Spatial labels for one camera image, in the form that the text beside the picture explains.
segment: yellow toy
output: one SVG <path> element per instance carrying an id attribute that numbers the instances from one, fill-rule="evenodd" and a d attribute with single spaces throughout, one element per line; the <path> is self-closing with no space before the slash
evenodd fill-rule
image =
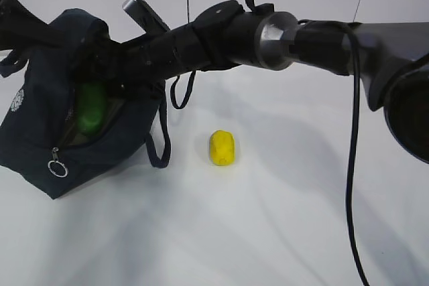
<path id="1" fill-rule="evenodd" d="M 210 158 L 215 165 L 230 165 L 235 160 L 234 136 L 230 132 L 216 131 L 210 138 Z"/>

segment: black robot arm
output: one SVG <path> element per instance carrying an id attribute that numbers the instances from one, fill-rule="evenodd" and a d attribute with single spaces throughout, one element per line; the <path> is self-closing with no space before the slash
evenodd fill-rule
<path id="1" fill-rule="evenodd" d="M 250 12 L 237 1 L 207 9 L 170 30 L 144 0 L 124 10 L 146 34 L 122 44 L 122 67 L 132 80 L 169 79 L 193 70 L 238 65 L 283 70 L 297 62 L 353 74 L 349 38 L 331 21 L 298 21 L 272 4 Z M 350 23 L 361 60 L 361 79 L 372 111 L 384 106 L 392 134 L 429 162 L 429 23 Z"/>

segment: navy bag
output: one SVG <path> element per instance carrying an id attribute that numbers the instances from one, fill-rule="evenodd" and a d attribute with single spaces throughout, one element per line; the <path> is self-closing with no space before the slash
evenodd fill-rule
<path id="1" fill-rule="evenodd" d="M 50 25 L 66 34 L 67 46 L 13 51 L 0 63 L 0 74 L 8 77 L 28 61 L 24 85 L 0 126 L 0 165 L 20 173 L 53 199 L 112 169 L 143 144 L 151 164 L 166 167 L 171 143 L 165 82 L 150 84 L 147 95 L 124 101 L 112 121 L 89 142 L 61 146 L 73 113 L 71 59 L 82 40 L 100 31 L 108 33 L 108 27 L 80 9 L 65 11 Z M 161 158 L 149 133 L 158 111 L 165 139 Z"/>

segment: bag logo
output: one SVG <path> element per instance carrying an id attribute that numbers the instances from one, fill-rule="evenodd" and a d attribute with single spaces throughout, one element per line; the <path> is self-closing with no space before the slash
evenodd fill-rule
<path id="1" fill-rule="evenodd" d="M 11 111 L 16 112 L 21 107 L 22 102 L 24 101 L 24 90 L 19 90 L 15 98 L 12 101 Z"/>

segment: green bottle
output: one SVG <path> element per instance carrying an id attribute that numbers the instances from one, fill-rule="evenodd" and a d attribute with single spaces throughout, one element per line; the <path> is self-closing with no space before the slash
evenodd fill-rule
<path id="1" fill-rule="evenodd" d="M 79 133 L 96 135 L 105 121 L 108 99 L 100 82 L 79 84 L 76 88 L 76 123 Z"/>

